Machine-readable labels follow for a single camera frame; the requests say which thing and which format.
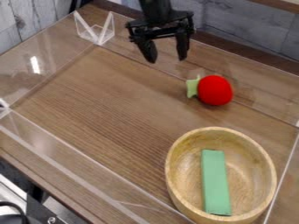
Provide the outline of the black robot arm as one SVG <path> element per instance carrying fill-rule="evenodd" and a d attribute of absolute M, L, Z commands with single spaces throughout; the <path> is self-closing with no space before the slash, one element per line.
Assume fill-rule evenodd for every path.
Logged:
<path fill-rule="evenodd" d="M 191 35 L 195 33 L 193 13 L 175 10 L 171 0 L 139 0 L 143 17 L 125 23 L 129 41 L 149 63 L 157 59 L 155 39 L 175 38 L 179 60 L 187 58 Z"/>

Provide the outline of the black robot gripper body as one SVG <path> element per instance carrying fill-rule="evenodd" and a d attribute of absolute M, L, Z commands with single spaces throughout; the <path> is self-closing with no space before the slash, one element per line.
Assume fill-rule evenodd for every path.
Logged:
<path fill-rule="evenodd" d="M 187 39 L 193 34 L 193 13 L 187 10 L 171 10 L 167 19 L 151 21 L 145 17 L 125 23 L 131 42 L 183 36 Z"/>

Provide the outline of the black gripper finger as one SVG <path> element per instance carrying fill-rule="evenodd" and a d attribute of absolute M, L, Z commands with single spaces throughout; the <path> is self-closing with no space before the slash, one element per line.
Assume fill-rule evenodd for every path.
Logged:
<path fill-rule="evenodd" d="M 175 34 L 176 39 L 176 51 L 179 60 L 184 60 L 187 58 L 188 50 L 189 50 L 189 34 L 187 31 L 177 31 Z"/>
<path fill-rule="evenodd" d="M 144 55 L 145 60 L 153 64 L 156 62 L 156 58 L 157 58 L 155 42 L 151 39 L 140 38 L 136 41 L 136 45 L 137 45 L 137 48 L 139 48 L 141 54 Z"/>

